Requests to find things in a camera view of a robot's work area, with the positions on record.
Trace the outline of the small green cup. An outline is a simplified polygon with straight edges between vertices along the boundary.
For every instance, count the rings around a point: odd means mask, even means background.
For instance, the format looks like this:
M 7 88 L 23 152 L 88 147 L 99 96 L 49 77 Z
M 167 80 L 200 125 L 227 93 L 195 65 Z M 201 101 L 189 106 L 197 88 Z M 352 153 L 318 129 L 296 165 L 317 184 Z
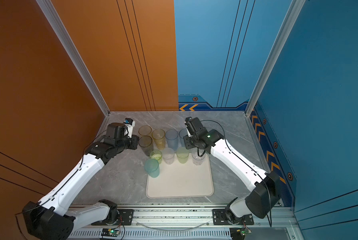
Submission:
M 181 164 L 185 164 L 188 161 L 189 158 L 189 150 L 187 150 L 185 147 L 180 147 L 177 149 L 177 159 Z
M 150 153 L 150 158 L 158 161 L 159 164 L 162 163 L 162 152 L 160 150 L 153 150 Z

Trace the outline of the clear faceted small cup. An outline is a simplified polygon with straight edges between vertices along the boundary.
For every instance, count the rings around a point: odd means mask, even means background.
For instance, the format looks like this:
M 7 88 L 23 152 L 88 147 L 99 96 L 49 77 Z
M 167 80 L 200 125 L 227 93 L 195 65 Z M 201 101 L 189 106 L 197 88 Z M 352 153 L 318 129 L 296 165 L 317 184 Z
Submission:
M 198 154 L 198 151 L 192 152 L 193 164 L 194 164 L 195 166 L 200 166 L 200 165 L 202 165 L 203 162 L 205 161 L 205 155 L 206 155 L 206 154 L 203 154 L 203 155 L 201 154 L 201 155 L 199 155 L 199 154 Z

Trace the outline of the grey smoky tall cup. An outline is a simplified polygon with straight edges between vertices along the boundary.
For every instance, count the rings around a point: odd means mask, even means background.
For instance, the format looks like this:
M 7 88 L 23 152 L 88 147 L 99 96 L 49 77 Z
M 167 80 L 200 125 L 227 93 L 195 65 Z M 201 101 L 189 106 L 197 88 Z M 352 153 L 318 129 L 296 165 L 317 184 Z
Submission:
M 149 156 L 154 150 L 153 139 L 150 136 L 140 137 L 138 144 L 146 156 Z

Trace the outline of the amber tall cup back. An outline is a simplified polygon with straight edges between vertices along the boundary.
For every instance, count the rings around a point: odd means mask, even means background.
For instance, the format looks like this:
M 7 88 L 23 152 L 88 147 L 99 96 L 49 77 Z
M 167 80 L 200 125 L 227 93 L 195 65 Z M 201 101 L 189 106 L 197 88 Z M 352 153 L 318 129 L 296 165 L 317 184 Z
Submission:
M 152 138 L 152 128 L 148 125 L 141 126 L 138 130 L 138 134 L 140 137 L 150 137 Z

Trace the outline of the clear dimpled small cup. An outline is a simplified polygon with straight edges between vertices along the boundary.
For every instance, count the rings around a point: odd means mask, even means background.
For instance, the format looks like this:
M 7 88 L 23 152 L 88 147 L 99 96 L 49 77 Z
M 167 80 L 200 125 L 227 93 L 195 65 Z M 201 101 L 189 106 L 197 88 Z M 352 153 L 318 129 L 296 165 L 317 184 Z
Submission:
M 165 148 L 162 150 L 162 157 L 167 165 L 171 165 L 175 160 L 175 151 L 171 148 Z

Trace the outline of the teal tall cup back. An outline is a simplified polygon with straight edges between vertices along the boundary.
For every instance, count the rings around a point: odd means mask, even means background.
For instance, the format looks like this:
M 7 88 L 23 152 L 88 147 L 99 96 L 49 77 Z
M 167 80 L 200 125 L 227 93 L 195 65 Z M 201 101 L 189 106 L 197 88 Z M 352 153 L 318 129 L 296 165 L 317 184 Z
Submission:
M 160 174 L 159 162 L 156 159 L 148 159 L 144 164 L 144 169 L 151 178 L 157 178 Z

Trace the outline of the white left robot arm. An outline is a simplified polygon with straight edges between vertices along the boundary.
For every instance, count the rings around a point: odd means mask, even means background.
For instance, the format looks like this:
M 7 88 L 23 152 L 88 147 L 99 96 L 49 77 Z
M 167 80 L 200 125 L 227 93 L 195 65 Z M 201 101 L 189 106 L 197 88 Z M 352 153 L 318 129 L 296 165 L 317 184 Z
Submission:
M 96 142 L 84 149 L 82 158 L 65 178 L 38 202 L 29 202 L 20 214 L 28 234 L 40 240 L 66 240 L 71 232 L 94 222 L 117 220 L 117 204 L 101 200 L 91 207 L 70 211 L 69 207 L 89 180 L 113 157 L 136 150 L 139 137 L 133 134 L 135 122 L 111 123 Z

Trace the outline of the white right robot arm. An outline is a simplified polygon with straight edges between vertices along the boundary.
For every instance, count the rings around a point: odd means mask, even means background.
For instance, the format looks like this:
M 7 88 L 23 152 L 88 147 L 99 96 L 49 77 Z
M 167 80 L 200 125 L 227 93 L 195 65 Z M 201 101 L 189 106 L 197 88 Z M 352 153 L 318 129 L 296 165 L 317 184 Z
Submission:
M 187 135 L 184 136 L 186 149 L 196 148 L 198 155 L 208 153 L 232 170 L 245 184 L 250 194 L 235 198 L 225 208 L 226 218 L 231 224 L 238 224 L 244 216 L 254 215 L 267 218 L 272 225 L 272 208 L 281 199 L 280 176 L 254 165 L 240 154 L 227 140 L 225 133 L 207 130 L 199 118 L 185 119 Z

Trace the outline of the white rectangular tray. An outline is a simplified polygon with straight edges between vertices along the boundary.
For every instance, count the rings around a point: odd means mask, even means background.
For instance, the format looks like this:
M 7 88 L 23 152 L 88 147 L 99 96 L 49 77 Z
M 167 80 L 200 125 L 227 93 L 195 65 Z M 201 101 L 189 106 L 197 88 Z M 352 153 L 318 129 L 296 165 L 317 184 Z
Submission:
M 148 176 L 146 195 L 150 199 L 209 197 L 214 194 L 214 184 L 209 156 L 201 165 L 195 165 L 189 156 L 181 164 L 177 157 L 170 165 L 159 164 L 159 175 Z

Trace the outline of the blue tall cup left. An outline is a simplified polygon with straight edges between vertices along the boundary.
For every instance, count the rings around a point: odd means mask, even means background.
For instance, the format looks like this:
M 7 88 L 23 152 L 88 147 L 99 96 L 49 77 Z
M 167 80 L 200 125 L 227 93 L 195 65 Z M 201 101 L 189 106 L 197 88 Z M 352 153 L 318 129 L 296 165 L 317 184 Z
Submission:
M 166 141 L 168 144 L 168 147 L 173 149 L 175 152 L 178 149 L 179 146 L 179 133 L 175 129 L 170 129 L 166 131 Z

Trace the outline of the yellow tall cup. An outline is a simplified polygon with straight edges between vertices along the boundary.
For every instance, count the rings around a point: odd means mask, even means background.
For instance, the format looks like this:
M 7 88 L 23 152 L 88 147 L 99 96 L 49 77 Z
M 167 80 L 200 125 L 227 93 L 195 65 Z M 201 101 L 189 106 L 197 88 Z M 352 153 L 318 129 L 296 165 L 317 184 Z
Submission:
M 166 147 L 166 132 L 163 129 L 156 129 L 152 132 L 152 137 L 159 150 L 163 150 Z

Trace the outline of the right green circuit board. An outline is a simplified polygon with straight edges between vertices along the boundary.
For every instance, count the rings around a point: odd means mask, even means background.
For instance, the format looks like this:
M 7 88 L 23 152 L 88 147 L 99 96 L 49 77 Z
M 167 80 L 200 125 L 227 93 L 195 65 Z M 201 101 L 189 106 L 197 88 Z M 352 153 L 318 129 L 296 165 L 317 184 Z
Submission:
M 232 240 L 244 240 L 252 233 L 249 228 L 230 228 L 230 236 Z

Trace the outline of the clear tube on rail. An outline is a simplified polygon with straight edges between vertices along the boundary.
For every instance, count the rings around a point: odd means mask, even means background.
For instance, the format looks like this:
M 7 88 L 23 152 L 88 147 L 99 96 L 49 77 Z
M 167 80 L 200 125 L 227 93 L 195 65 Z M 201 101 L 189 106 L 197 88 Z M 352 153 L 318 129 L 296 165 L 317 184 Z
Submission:
M 163 232 L 170 232 L 170 231 L 190 232 L 190 231 L 194 231 L 194 230 L 196 230 L 196 229 L 199 229 L 200 227 L 208 226 L 208 225 L 209 225 L 209 222 L 202 223 L 202 224 L 200 224 L 200 225 L 197 225 L 197 226 L 191 227 L 191 228 L 183 228 L 183 227 L 162 227 L 162 228 L 158 228 L 158 227 L 148 226 L 148 225 L 145 225 L 145 224 L 142 224 L 142 223 L 139 223 L 139 222 L 136 222 L 136 225 L 137 225 L 137 226 L 142 226 L 142 227 L 144 227 L 144 228 L 151 229 L 151 230 L 154 230 L 154 231 L 163 231 Z

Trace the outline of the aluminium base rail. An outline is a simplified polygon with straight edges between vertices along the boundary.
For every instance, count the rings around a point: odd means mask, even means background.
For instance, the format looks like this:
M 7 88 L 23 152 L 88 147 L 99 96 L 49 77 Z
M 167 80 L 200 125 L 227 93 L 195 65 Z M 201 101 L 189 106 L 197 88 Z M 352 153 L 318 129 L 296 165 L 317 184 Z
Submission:
M 224 205 L 212 204 L 148 204 L 120 205 L 119 211 L 133 211 L 129 226 L 115 224 L 88 225 L 71 232 L 70 240 L 231 240 L 230 228 L 249 228 L 252 233 L 245 240 L 302 240 L 304 238 L 291 208 L 276 205 L 272 209 L 272 225 L 267 218 L 244 217 L 240 225 L 216 224 L 217 210 Z M 190 232 L 154 231 L 137 226 L 136 222 L 152 227 L 191 228 L 209 222 L 208 226 Z M 117 238 L 101 238 L 102 229 L 119 229 Z

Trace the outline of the aluminium corner post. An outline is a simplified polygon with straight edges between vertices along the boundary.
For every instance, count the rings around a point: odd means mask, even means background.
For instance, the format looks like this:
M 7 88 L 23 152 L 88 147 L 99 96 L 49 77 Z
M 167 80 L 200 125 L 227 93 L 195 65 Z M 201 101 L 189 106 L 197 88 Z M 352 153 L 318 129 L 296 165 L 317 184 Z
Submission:
M 105 117 L 110 115 L 110 109 L 106 104 L 99 88 L 97 87 L 92 75 L 90 74 L 86 64 L 84 63 L 78 49 L 76 48 L 72 38 L 70 37 L 66 27 L 59 17 L 53 3 L 46 0 L 37 0 L 38 6 L 46 17 L 54 33 L 58 37 L 60 43 L 64 47 L 66 53 L 74 64 L 76 70 L 80 74 L 91 95 L 99 106 Z
M 294 24 L 305 4 L 306 0 L 293 0 L 287 10 L 284 20 L 280 26 L 276 39 L 269 52 L 268 58 L 258 78 L 255 88 L 245 110 L 246 117 L 249 117 L 257 104 L 259 97 L 269 79 L 269 76 L 280 56 L 280 53 L 294 27 Z

